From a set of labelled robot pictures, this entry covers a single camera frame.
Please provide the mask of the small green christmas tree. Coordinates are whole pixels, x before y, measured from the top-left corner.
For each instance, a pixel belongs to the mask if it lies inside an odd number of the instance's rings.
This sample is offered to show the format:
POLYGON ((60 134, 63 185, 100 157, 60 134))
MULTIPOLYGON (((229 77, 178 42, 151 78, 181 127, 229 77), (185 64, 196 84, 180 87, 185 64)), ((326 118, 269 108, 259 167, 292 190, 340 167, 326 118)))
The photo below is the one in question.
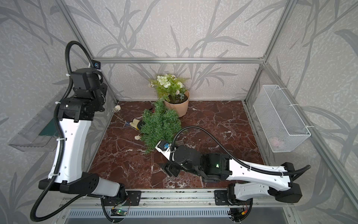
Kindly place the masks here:
POLYGON ((171 143, 181 129, 177 112, 167 108, 162 99, 153 103, 152 110, 144 110, 142 121, 144 124, 141 126, 140 135, 146 147, 146 154, 152 153, 161 140, 171 143))

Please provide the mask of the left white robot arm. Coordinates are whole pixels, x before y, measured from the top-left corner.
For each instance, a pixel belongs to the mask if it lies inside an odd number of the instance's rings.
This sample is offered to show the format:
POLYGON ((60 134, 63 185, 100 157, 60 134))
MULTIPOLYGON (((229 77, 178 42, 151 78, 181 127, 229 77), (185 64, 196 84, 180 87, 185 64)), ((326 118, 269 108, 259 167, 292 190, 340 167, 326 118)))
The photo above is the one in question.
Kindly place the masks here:
POLYGON ((81 197, 97 197, 105 209, 105 199, 123 204, 128 194, 124 185, 83 171, 86 137, 96 112, 105 111, 107 84, 102 72, 95 66, 86 48, 78 41, 70 41, 65 48, 65 62, 69 85, 64 96, 56 103, 53 120, 58 133, 56 156, 48 178, 39 182, 42 193, 33 205, 30 219, 42 222, 64 210, 81 197), (70 51, 77 45, 89 61, 89 67, 73 71, 70 51), (73 194, 74 198, 56 211, 43 217, 36 212, 49 191, 73 194))

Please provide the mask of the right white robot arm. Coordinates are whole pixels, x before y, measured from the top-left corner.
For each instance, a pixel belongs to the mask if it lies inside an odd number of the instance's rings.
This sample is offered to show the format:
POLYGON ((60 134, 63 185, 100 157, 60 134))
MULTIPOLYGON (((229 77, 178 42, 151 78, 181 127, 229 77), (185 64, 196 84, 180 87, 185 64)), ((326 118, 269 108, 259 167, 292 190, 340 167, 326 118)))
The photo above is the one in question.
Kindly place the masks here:
POLYGON ((156 145, 168 163, 164 171, 177 177, 184 171, 201 177, 205 183, 231 181, 227 187, 230 205, 240 204, 257 197, 274 197, 282 203, 298 203, 302 197, 300 185, 295 183, 311 166, 296 170, 286 162, 280 166, 266 166, 235 158, 228 151, 224 154, 201 154, 185 145, 177 146, 176 140, 161 140, 156 145))

